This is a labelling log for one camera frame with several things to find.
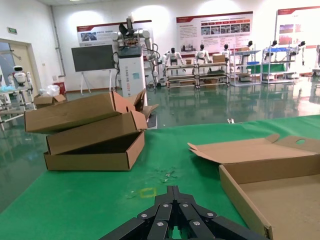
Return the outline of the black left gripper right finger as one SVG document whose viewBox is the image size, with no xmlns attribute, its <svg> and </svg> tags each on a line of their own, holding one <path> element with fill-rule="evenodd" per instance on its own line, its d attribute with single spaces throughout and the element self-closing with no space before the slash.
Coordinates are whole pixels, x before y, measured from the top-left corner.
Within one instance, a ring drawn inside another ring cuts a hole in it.
<svg viewBox="0 0 320 240">
<path fill-rule="evenodd" d="M 262 236 L 198 205 L 190 194 L 173 187 L 173 219 L 183 238 L 197 240 L 265 240 Z"/>
</svg>

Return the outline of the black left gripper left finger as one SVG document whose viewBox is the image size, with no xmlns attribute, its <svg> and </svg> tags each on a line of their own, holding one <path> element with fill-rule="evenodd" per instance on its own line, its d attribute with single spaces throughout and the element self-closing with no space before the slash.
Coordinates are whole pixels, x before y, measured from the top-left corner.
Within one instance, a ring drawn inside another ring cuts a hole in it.
<svg viewBox="0 0 320 240">
<path fill-rule="evenodd" d="M 157 195 L 154 205 L 142 211 L 108 234 L 102 240 L 166 239 L 175 200 L 174 186 L 168 186 L 165 194 Z"/>
</svg>

